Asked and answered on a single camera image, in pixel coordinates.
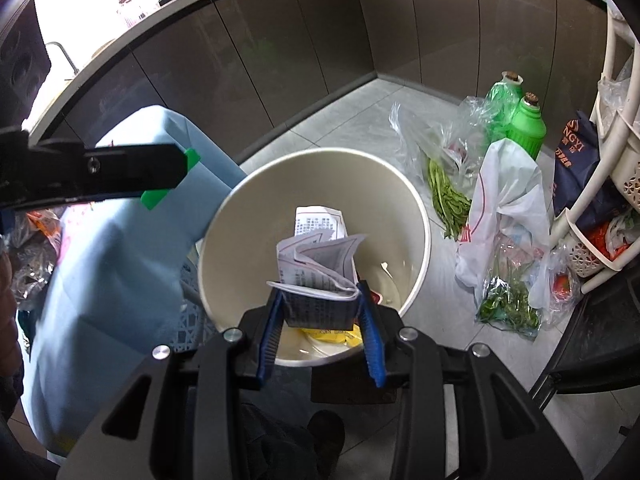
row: speaker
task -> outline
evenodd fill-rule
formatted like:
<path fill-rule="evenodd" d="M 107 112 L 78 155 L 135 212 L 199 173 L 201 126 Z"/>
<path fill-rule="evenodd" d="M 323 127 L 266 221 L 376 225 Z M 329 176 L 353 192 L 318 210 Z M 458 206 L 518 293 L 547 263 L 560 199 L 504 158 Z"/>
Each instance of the speaker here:
<path fill-rule="evenodd" d="M 0 128 L 20 125 L 51 70 L 31 0 L 0 45 Z"/>

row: yellow wrapper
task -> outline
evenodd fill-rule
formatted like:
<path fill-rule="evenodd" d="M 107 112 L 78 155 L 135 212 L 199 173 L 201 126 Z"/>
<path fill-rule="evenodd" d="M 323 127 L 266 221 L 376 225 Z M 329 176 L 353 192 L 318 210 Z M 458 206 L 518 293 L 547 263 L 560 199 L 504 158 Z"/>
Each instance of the yellow wrapper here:
<path fill-rule="evenodd" d="M 300 330 L 309 337 L 325 343 L 347 343 L 350 347 L 362 343 L 362 334 L 357 325 L 353 325 L 353 330 L 320 330 L 317 328 L 301 328 Z"/>

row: blue towel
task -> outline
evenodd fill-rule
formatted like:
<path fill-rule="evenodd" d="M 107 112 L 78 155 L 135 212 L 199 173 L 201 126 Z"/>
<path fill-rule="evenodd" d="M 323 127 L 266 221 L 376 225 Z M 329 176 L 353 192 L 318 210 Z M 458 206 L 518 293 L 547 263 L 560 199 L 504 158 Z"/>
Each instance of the blue towel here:
<path fill-rule="evenodd" d="M 175 142 L 200 162 L 151 211 L 139 199 L 86 212 L 65 247 L 25 357 L 24 410 L 36 437 L 66 456 L 145 355 L 175 334 L 180 269 L 246 175 L 201 130 L 159 106 L 128 117 L 98 146 Z"/>

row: navy blue bag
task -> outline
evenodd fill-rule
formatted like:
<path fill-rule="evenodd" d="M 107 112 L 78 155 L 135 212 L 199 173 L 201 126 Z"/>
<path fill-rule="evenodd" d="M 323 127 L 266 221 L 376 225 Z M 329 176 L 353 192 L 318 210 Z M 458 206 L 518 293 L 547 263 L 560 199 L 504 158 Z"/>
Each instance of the navy blue bag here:
<path fill-rule="evenodd" d="M 581 111 L 577 119 L 567 123 L 556 149 L 554 175 L 554 213 L 574 205 L 600 161 L 596 125 Z M 586 233 L 611 220 L 629 208 L 628 202 L 616 189 L 610 178 L 594 197 L 576 225 Z"/>

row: screw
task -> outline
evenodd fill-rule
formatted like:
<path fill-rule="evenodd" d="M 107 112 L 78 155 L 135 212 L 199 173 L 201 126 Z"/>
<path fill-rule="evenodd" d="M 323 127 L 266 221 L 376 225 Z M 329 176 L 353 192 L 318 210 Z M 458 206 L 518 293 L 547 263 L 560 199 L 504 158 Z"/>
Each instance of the screw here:
<path fill-rule="evenodd" d="M 402 339 L 402 341 L 413 341 L 418 337 L 418 331 L 415 328 L 411 328 L 410 326 L 405 326 L 404 328 L 400 329 L 398 335 L 400 336 L 400 339 Z"/>
<path fill-rule="evenodd" d="M 475 343 L 472 347 L 471 347 L 471 352 L 473 353 L 473 355 L 475 355 L 476 357 L 487 357 L 490 353 L 491 350 L 490 348 L 485 345 L 484 343 Z"/>
<path fill-rule="evenodd" d="M 89 173 L 91 173 L 92 175 L 100 171 L 100 161 L 94 156 L 89 158 L 89 161 L 87 162 L 86 166 L 87 166 L 87 169 L 89 170 Z"/>
<path fill-rule="evenodd" d="M 151 355 L 154 357 L 154 359 L 158 359 L 159 361 L 161 361 L 162 359 L 167 359 L 170 354 L 171 349 L 167 345 L 156 346 L 151 352 Z"/>
<path fill-rule="evenodd" d="M 242 336 L 242 330 L 239 328 L 229 328 L 222 335 L 227 343 L 236 343 L 242 339 Z"/>

